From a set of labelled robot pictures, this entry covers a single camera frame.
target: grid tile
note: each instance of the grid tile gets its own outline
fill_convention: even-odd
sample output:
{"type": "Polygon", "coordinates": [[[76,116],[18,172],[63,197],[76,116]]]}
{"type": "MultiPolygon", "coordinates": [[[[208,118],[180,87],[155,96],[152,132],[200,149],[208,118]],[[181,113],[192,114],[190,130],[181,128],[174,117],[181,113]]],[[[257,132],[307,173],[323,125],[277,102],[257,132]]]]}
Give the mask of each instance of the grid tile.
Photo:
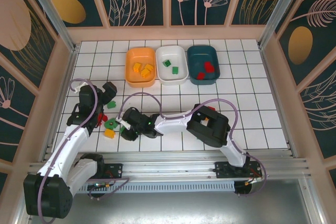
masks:
{"type": "MultiPolygon", "coordinates": [[[[84,41],[73,73],[74,78],[91,79],[98,88],[106,80],[117,87],[117,96],[113,99],[117,106],[113,109],[104,107],[107,117],[114,118],[127,96],[136,92],[148,92],[162,101],[165,114],[191,110],[194,104],[209,99],[222,98],[232,102],[240,111],[238,124],[233,133],[234,140],[244,149],[251,148],[287,148],[276,111],[270,85],[253,40],[140,40],[140,41],[84,41]],[[217,49],[221,76],[216,84],[210,86],[193,85],[188,79],[180,86],[163,86],[158,80],[149,88],[131,88],[124,80],[125,56],[131,47],[146,46],[154,50],[164,45],[180,45],[187,50],[189,46],[212,45],[217,49]]],[[[66,121],[76,103],[78,94],[69,91],[64,104],[63,115],[59,120],[55,145],[61,141],[66,121]]],[[[226,117],[232,126],[235,112],[226,103],[212,102],[226,117]]],[[[146,115],[158,113],[159,106],[151,98],[139,95],[129,99],[123,111],[136,107],[146,115]]],[[[105,127],[94,129],[92,137],[81,149],[82,152],[150,152],[150,151],[202,151],[213,150],[197,140],[188,131],[166,134],[155,139],[141,136],[135,142],[124,140],[119,135],[120,127],[115,129],[113,139],[104,136],[105,127]]]]}

